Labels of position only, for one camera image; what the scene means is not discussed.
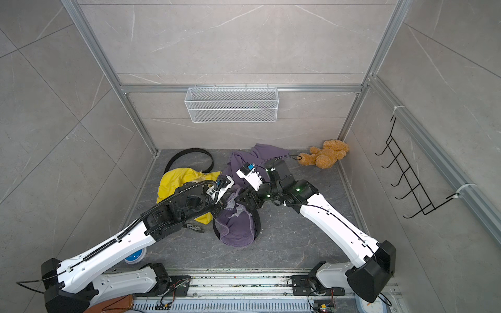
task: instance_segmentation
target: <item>brown teddy bear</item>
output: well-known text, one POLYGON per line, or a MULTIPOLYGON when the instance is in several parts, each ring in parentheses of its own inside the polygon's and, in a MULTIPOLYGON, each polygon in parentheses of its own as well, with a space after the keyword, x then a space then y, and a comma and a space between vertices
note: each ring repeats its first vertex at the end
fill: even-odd
POLYGON ((301 165, 315 164, 320 168, 331 168, 337 160, 344 158, 348 151, 350 148, 345 142, 337 139, 326 140, 322 149, 311 147, 311 154, 300 153, 302 159, 298 162, 301 165))

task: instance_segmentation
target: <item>wire mesh basket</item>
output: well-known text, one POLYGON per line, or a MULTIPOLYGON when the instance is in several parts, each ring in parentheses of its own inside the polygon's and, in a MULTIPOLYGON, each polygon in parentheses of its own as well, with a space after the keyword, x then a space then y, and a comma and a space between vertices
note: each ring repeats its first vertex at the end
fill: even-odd
POLYGON ((193 123, 276 122, 279 93, 272 87, 193 87, 184 102, 193 123))

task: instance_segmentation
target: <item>black wire rack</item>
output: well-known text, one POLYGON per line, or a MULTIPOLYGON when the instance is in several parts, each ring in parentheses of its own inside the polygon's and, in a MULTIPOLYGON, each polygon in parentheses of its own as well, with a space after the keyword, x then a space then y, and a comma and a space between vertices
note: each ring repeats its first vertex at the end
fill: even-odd
POLYGON ((414 199, 416 199, 417 201, 417 204, 419 205, 419 211, 417 211, 415 214, 413 214, 412 216, 403 216, 405 218, 413 218, 415 217, 416 215, 418 215, 419 213, 423 213, 424 215, 427 215, 427 214, 430 214, 431 212, 435 211, 436 209, 438 209, 439 207, 443 206, 444 204, 448 203, 449 201, 451 201, 452 199, 455 199, 459 194, 457 192, 453 193, 452 195, 448 196, 445 198, 445 201, 439 205, 435 205, 433 204, 433 202, 431 201, 430 197, 428 196, 428 193, 426 192, 426 189, 424 189, 424 186, 423 184, 421 183, 421 181, 419 180, 419 177, 417 177, 416 173, 414 172, 414 169, 412 168, 412 166, 410 165, 409 161, 407 160, 407 158, 405 157, 405 154, 402 152, 402 150, 400 149, 400 146, 398 145, 398 143, 395 141, 395 138, 393 138, 393 128, 395 127, 395 121, 396 121, 396 118, 395 116, 392 116, 391 117, 391 120, 390 122, 393 122, 393 125, 391 126, 391 131, 390 131, 390 135, 388 136, 388 139, 386 139, 386 147, 384 148, 383 152, 381 153, 375 153, 377 156, 380 156, 382 155, 387 149, 391 152, 391 154, 393 155, 393 160, 391 161, 391 163, 388 165, 388 166, 382 166, 382 168, 389 168, 393 163, 397 163, 398 167, 400 168, 400 171, 402 172, 402 175, 400 175, 400 179, 398 180, 398 183, 396 185, 393 185, 390 183, 390 185, 392 185, 393 187, 396 187, 398 185, 400 185, 400 183, 402 182, 402 178, 405 178, 405 181, 407 182, 407 185, 409 186, 410 188, 410 191, 407 192, 403 197, 401 198, 398 198, 398 197, 395 197, 395 199, 397 200, 402 200, 403 198, 407 197, 409 194, 412 194, 414 196, 414 199), (398 150, 396 151, 393 151, 393 149, 390 147, 390 144, 391 143, 394 143, 395 146, 397 147, 398 150), (403 164, 400 164, 400 162, 398 161, 398 156, 402 156, 405 160, 405 163, 407 163, 407 165, 403 165, 403 164), (409 177, 407 177, 408 175, 414 175, 416 181, 417 181, 417 184, 412 187, 411 183, 409 182, 409 177), (421 202, 419 201, 415 191, 416 190, 419 190, 421 189, 426 198, 428 199, 428 204, 423 206, 421 204, 421 202), (433 209, 425 212, 424 210, 428 207, 432 207, 433 209))

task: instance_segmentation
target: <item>gray marble floor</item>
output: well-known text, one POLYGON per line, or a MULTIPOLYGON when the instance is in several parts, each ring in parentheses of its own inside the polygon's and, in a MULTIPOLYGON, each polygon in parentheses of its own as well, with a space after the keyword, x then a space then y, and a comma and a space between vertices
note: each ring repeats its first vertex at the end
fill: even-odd
MULTIPOLYGON (((158 183, 170 158, 179 150, 162 150, 146 182, 131 218, 137 218, 155 204, 158 183)), ((232 150, 210 150, 214 170, 222 170, 232 150)), ((352 208, 341 183, 337 167, 320 169, 300 166, 286 160, 296 179, 307 179, 348 220, 356 224, 352 208)), ((192 167, 204 170, 210 159, 192 153, 177 160, 172 168, 192 167)), ((266 202, 259 210, 262 230, 257 240, 246 248, 234 248, 221 243, 212 225, 199 224, 205 233, 183 229, 148 247, 141 264, 161 262, 166 268, 311 268, 319 261, 347 262, 344 252, 314 223, 290 208, 266 202)))

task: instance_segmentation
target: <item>wall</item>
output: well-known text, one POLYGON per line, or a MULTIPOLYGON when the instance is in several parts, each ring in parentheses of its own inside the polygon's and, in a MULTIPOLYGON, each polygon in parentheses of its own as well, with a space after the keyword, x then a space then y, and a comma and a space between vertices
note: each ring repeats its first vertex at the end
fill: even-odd
MULTIPOLYGON (((378 73, 498 208, 500 10, 495 1, 414 1, 378 73)), ((390 185, 401 172, 396 163, 381 168, 392 160, 388 151, 375 155, 385 147, 391 116, 370 91, 346 139, 352 150, 342 165, 371 234, 397 247, 395 278, 410 311, 498 312, 501 251, 463 203, 403 217, 417 212, 416 200, 395 199, 409 188, 390 185)), ((435 205, 455 192, 398 120, 393 135, 435 205)), ((427 204, 422 191, 418 198, 427 204)))
POLYGON ((118 231, 151 154, 58 0, 2 4, 0 99, 0 311, 45 312, 15 281, 118 231))
MULTIPOLYGON (((80 0, 124 84, 359 84, 394 3, 80 0)), ((182 94, 130 97, 158 148, 224 149, 320 145, 338 136, 355 95, 281 93, 268 124, 194 124, 182 94), (225 136, 208 142, 207 132, 225 136)))
POLYGON ((501 209, 501 2, 443 2, 414 2, 378 76, 501 209))

